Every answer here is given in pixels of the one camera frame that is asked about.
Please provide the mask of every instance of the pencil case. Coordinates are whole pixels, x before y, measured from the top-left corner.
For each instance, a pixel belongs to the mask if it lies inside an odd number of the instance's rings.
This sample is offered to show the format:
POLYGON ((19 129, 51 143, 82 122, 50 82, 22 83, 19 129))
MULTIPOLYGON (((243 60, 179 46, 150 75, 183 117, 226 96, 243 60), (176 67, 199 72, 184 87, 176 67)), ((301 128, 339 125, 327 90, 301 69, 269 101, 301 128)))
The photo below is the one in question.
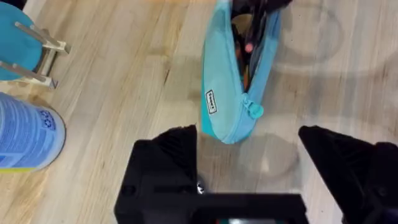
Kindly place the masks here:
POLYGON ((208 25, 202 53, 201 128, 223 143, 250 135, 264 113, 261 105, 280 33, 280 11, 267 16, 261 56, 248 91, 243 90, 234 51, 231 3, 219 0, 208 25))

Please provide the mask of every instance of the wood grain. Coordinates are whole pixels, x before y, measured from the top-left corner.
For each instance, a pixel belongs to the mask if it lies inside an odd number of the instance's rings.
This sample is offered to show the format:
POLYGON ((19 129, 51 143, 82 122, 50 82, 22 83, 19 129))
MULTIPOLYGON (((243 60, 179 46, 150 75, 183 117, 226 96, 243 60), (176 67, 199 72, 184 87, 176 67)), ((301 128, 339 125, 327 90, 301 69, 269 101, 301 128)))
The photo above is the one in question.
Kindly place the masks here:
MULTIPOLYGON (((137 139, 200 127, 201 48, 212 1, 51 0, 27 13, 72 45, 55 91, 0 90, 49 106, 67 127, 48 168, 0 174, 0 223, 116 223, 113 206, 137 139)), ((398 143, 398 1, 295 0, 252 136, 233 146, 200 134, 198 170, 214 192, 301 192, 311 223, 341 212, 305 152, 301 125, 398 143)))

